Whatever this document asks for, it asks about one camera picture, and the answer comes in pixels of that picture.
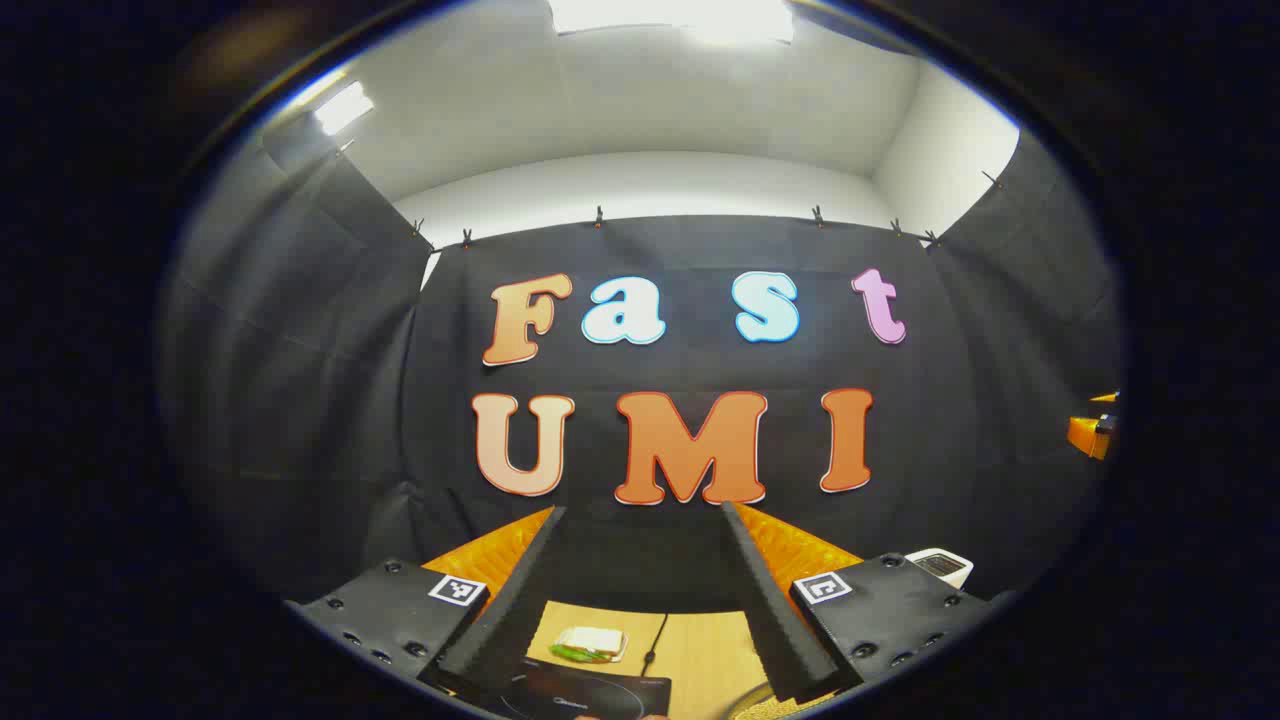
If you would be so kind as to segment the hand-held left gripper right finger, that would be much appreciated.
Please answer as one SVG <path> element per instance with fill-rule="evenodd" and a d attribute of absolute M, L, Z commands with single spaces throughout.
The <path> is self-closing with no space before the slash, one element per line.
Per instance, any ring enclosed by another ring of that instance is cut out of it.
<path fill-rule="evenodd" d="M 940 659 L 995 606 L 901 553 L 852 559 L 742 503 L 721 506 L 724 555 L 780 700 L 863 692 Z"/>

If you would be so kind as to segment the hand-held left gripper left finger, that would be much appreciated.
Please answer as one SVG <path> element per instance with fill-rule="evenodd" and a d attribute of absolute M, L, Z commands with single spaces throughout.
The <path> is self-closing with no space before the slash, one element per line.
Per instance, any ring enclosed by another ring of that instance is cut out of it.
<path fill-rule="evenodd" d="M 527 546 L 499 589 L 462 571 L 387 559 L 292 614 L 339 650 L 411 685 L 436 683 L 465 700 L 503 691 L 526 656 L 554 588 L 550 556 L 566 510 L 536 514 Z"/>

